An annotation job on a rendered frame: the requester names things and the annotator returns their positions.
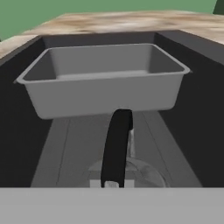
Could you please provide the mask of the black curved tap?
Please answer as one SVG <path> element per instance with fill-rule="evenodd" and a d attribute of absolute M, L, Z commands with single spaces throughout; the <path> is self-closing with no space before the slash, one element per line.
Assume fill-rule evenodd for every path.
<path fill-rule="evenodd" d="M 111 117 L 102 160 L 89 168 L 100 174 L 91 186 L 100 188 L 151 188 L 169 186 L 163 175 L 150 164 L 136 158 L 133 115 L 118 109 Z"/>

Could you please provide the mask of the grey sink basin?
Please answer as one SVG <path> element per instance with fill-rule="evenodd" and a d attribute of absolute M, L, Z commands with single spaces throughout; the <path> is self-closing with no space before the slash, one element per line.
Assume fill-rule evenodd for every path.
<path fill-rule="evenodd" d="M 51 47 L 18 77 L 42 119 L 169 110 L 191 69 L 150 43 Z"/>

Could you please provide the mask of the dark green block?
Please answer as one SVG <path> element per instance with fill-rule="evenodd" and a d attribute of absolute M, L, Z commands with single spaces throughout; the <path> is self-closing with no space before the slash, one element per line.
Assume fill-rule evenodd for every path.
<path fill-rule="evenodd" d="M 224 0 L 217 0 L 213 14 L 215 15 L 224 15 Z"/>

